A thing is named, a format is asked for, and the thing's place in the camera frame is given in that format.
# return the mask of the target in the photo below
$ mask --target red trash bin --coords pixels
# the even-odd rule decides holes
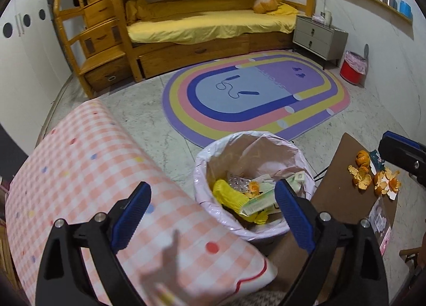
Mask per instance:
[[[359,84],[361,77],[366,74],[366,65],[365,58],[352,51],[347,51],[340,69],[340,76],[353,85]]]

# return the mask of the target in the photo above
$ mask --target yellow blanket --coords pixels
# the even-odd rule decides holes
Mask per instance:
[[[163,19],[138,21],[128,26],[127,31],[135,43],[177,44],[196,44],[216,38],[232,38],[243,33],[290,33],[296,25],[298,11],[288,7],[287,15],[255,14],[252,10],[174,15]]]

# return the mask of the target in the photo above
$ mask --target trash can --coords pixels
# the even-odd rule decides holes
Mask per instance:
[[[310,200],[316,190],[302,152],[291,142],[270,132],[238,132],[216,140],[197,155],[195,165],[195,200],[219,223],[247,241],[264,242],[287,233],[289,226],[281,216],[273,222],[246,229],[213,196],[212,189],[217,180],[226,179],[229,172],[250,179],[269,174],[277,181],[303,170],[305,180],[297,195]]]
[[[340,76],[347,82],[356,85],[359,84],[363,75],[366,74],[367,60],[352,51],[347,51]]]

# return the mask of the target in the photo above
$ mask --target blue container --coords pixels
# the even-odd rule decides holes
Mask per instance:
[[[413,14],[411,13],[411,7],[404,1],[400,2],[400,13],[405,15],[407,18],[413,20]]]

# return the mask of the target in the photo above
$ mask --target marble floor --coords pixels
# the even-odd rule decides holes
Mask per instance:
[[[329,70],[339,77],[339,69]],[[192,170],[201,148],[183,138],[169,125],[161,107],[163,89],[173,74],[167,73],[137,84],[124,84],[102,94],[101,99],[166,175],[193,197]],[[378,147],[386,130],[406,136],[401,125],[374,96],[364,88],[343,83],[351,96],[348,108],[293,141],[303,151],[315,173],[329,165],[345,132],[369,151]],[[47,132],[86,100],[77,79],[72,79],[59,101]],[[407,172],[401,174],[403,188],[398,198],[392,239],[384,255],[390,300],[409,273],[398,252],[419,247],[426,231],[426,191],[408,177]]]

